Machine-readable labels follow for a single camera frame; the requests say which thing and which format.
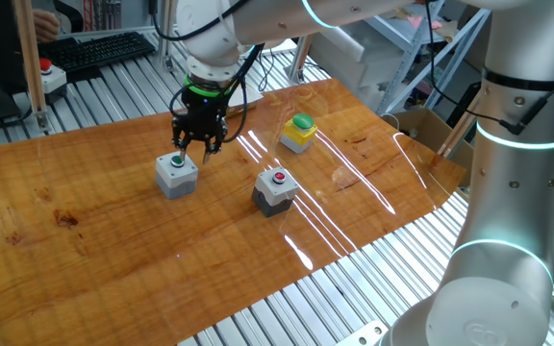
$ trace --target person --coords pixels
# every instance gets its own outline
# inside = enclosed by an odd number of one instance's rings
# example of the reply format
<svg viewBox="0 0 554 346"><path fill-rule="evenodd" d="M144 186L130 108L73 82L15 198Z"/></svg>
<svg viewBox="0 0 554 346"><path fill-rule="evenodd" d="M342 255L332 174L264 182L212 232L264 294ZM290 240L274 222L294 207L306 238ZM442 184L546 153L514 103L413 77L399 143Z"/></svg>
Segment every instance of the person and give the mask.
<svg viewBox="0 0 554 346"><path fill-rule="evenodd" d="M48 43L57 40L61 22L55 15L53 0L32 0L34 8L34 24L36 37L39 43Z"/></svg>

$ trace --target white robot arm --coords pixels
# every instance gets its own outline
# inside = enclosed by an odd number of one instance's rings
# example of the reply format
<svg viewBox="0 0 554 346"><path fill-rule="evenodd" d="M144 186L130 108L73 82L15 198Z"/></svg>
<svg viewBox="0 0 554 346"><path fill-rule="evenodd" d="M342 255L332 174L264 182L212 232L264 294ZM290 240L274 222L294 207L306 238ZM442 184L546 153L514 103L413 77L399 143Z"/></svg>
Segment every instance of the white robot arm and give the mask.
<svg viewBox="0 0 554 346"><path fill-rule="evenodd" d="M244 4L224 17L220 14L237 0L179 1L182 35L219 20L185 41L192 55L189 80L196 82L187 100L200 97L206 103L210 95L219 96L212 86L232 87L240 45L305 36L413 2L238 1ZM487 118L478 124L469 211L440 288L392 326L383 346L532 346L542 345L548 331L554 276L554 0L463 1L494 10L484 94L475 110ZM175 134L182 116L200 119L207 112L195 107L192 114L195 103L185 103L190 113L174 114ZM214 113L206 118L215 119ZM196 138L186 132L184 139Z"/></svg>

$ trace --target red button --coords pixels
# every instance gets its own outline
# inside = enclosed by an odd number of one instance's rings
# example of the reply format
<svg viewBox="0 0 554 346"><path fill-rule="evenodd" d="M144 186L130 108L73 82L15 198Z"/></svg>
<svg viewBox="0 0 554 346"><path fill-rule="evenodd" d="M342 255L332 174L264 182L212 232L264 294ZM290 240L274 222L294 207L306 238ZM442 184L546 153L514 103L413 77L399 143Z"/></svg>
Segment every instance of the red button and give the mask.
<svg viewBox="0 0 554 346"><path fill-rule="evenodd" d="M46 72L50 69L50 66L52 66L53 63L49 61L48 59L41 58L39 60L39 69Z"/></svg>
<svg viewBox="0 0 554 346"><path fill-rule="evenodd" d="M286 175L282 172L277 172L273 176L273 182L277 184L283 184L285 180L286 180Z"/></svg>

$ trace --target hand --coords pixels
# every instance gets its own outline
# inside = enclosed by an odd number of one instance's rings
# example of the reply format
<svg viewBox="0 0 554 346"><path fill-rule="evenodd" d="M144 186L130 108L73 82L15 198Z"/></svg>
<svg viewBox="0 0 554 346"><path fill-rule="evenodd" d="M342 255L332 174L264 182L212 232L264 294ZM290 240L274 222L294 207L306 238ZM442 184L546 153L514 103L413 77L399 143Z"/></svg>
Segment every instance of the hand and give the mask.
<svg viewBox="0 0 554 346"><path fill-rule="evenodd" d="M54 13L44 10L34 10L34 24L39 43L57 40L59 34L59 19Z"/></svg>

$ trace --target wooden table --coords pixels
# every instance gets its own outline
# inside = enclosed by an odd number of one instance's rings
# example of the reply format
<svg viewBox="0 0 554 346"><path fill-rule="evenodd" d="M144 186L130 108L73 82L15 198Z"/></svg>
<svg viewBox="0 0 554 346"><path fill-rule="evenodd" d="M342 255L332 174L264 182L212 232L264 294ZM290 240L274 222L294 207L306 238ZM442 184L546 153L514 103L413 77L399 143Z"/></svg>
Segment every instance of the wooden table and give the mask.
<svg viewBox="0 0 554 346"><path fill-rule="evenodd" d="M278 141L298 112L319 127L302 155ZM169 201L154 181L169 123L0 146L3 344L171 346L432 211L465 172L326 81L268 93L196 192ZM266 219L251 193L278 164L302 189Z"/></svg>

